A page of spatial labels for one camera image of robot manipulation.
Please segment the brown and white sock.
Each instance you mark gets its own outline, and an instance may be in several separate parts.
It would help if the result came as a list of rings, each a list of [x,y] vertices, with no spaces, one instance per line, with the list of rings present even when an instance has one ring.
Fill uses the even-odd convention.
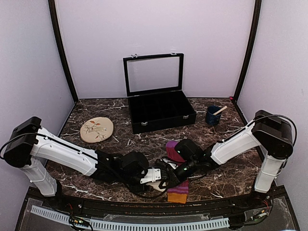
[[[148,182],[146,183],[147,186],[152,187],[154,190],[157,190],[159,192],[163,192],[165,190],[165,188],[161,189],[159,187],[159,184],[161,183],[161,181],[156,181],[156,182]]]

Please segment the maroon purple orange sock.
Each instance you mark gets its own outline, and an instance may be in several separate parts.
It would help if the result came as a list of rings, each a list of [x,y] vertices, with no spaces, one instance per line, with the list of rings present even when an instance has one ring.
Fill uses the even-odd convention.
[[[180,154],[175,150],[177,141],[168,141],[166,143],[167,157],[171,162],[174,162],[178,166],[183,164],[185,160],[180,156]],[[189,182],[184,181],[180,185],[170,188],[167,190],[167,201],[170,203],[180,203],[185,204],[187,202],[187,196],[189,193]]]

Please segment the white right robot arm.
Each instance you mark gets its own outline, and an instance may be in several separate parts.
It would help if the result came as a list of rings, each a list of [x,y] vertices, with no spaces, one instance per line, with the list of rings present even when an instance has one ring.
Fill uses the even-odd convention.
[[[173,169],[166,162],[158,160],[157,163],[161,164],[162,172],[167,174],[159,181],[158,187],[159,189],[173,188],[199,169],[205,171],[216,169],[239,154],[262,146],[267,150],[267,154],[255,179],[254,191],[245,199],[245,204],[250,209],[255,209],[263,203],[264,193],[270,190],[283,164],[292,155],[296,139],[297,127],[290,118],[259,110],[255,118],[245,127],[205,150],[191,139],[178,142],[175,151],[185,162]]]

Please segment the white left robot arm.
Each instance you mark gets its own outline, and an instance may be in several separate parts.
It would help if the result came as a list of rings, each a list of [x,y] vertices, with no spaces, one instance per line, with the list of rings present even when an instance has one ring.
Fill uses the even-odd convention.
[[[121,182],[130,192],[143,198],[146,196],[141,193],[148,189],[149,183],[165,193],[171,176],[164,166],[150,167],[148,159],[140,152],[108,154],[67,142],[42,127],[41,119],[36,116],[14,128],[10,139],[0,149],[0,157],[20,169],[58,210],[68,206],[68,199],[62,195],[60,182],[47,172],[41,158],[95,180]]]

